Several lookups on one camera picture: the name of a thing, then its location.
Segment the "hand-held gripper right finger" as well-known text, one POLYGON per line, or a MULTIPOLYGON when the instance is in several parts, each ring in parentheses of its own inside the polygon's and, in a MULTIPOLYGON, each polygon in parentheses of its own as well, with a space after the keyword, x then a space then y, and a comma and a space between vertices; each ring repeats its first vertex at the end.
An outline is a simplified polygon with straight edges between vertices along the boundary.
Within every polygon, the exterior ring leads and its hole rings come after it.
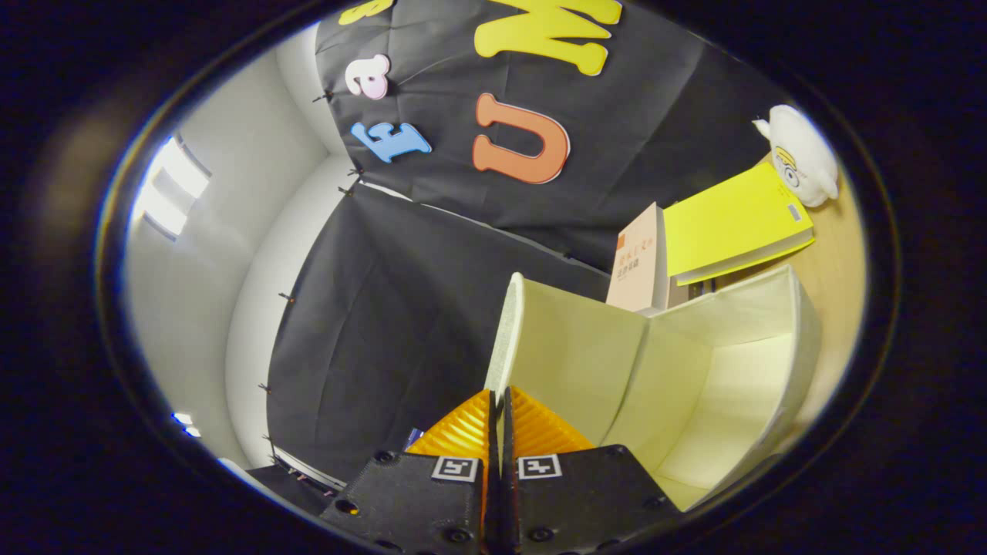
POLYGON ((682 520, 627 446, 593 446, 515 387, 501 417, 501 553, 599 554, 682 520))

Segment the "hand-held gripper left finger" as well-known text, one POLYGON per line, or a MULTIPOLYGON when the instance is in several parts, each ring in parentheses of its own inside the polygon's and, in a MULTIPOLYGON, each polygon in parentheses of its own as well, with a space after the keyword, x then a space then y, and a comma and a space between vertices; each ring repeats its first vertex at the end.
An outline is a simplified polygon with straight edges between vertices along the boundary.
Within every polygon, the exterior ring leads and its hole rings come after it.
POLYGON ((321 520, 395 554, 487 554, 496 395, 469 397, 403 451, 379 451, 321 520))

